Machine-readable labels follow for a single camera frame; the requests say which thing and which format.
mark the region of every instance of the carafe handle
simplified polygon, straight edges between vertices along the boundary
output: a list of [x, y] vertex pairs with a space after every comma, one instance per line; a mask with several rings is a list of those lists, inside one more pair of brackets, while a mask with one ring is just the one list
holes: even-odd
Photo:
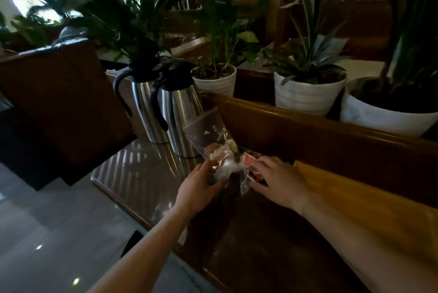
[[167, 132], [167, 130], [169, 129], [169, 126], [167, 125], [167, 122], [161, 113], [160, 105], [158, 103], [158, 91], [160, 90], [160, 88], [164, 82], [166, 82], [165, 78], [159, 78], [152, 85], [151, 106], [152, 106], [152, 109], [154, 110], [155, 118], [157, 118], [158, 124], [161, 126], [163, 131]]
[[127, 76], [132, 75], [131, 69], [126, 69], [125, 71], [121, 72], [119, 75], [116, 76], [114, 79], [114, 82], [112, 83], [112, 89], [114, 90], [114, 94], [116, 94], [117, 97], [119, 97], [120, 102], [122, 103], [123, 107], [125, 108], [126, 112], [128, 112], [129, 116], [132, 117], [132, 111], [129, 108], [128, 104], [124, 101], [122, 98], [120, 91], [119, 91], [119, 85], [120, 82]]

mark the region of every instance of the tiled floor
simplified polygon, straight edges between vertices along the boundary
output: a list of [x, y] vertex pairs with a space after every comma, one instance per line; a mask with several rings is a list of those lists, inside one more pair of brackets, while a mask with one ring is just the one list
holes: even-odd
[[[89, 176], [73, 187], [57, 179], [36, 192], [0, 163], [0, 292], [85, 292], [133, 232]], [[154, 293], [215, 291], [204, 284], [170, 257]]]

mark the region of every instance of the table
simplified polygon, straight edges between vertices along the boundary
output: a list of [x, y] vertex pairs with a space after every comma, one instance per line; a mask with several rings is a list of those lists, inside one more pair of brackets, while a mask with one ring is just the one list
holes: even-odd
[[[137, 139], [92, 173], [93, 184], [146, 230], [170, 209], [201, 157]], [[173, 251], [223, 292], [363, 292], [366, 287], [302, 217], [232, 177]]]

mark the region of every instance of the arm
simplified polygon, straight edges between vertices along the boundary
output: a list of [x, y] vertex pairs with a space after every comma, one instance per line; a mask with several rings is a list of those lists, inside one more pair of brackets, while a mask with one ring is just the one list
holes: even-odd
[[190, 219], [205, 208], [226, 180], [207, 185], [216, 162], [199, 164], [179, 188], [177, 200], [151, 231], [122, 257], [90, 293], [151, 292], [172, 247]]
[[268, 187], [253, 188], [271, 201], [289, 207], [312, 224], [335, 250], [371, 282], [375, 292], [438, 292], [438, 272], [386, 246], [326, 204], [307, 187], [304, 177], [276, 157], [255, 162]]

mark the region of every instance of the white flower pot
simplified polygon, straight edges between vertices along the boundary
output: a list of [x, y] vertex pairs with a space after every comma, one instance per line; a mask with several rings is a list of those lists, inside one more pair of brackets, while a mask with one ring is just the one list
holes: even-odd
[[311, 85], [291, 80], [282, 86], [283, 79], [283, 76], [274, 73], [277, 107], [325, 116], [345, 85], [347, 75], [342, 81], [324, 85]]
[[363, 80], [375, 77], [357, 78], [345, 85], [342, 98], [341, 121], [383, 130], [390, 133], [419, 137], [438, 120], [436, 113], [403, 113], [372, 106], [353, 97], [350, 93]]
[[200, 80], [193, 78], [194, 83], [196, 83], [199, 91], [214, 92], [215, 94], [233, 97], [234, 86], [236, 84], [237, 68], [234, 66], [232, 66], [232, 68], [234, 69], [233, 74], [227, 76], [226, 78], [220, 78], [217, 80]]

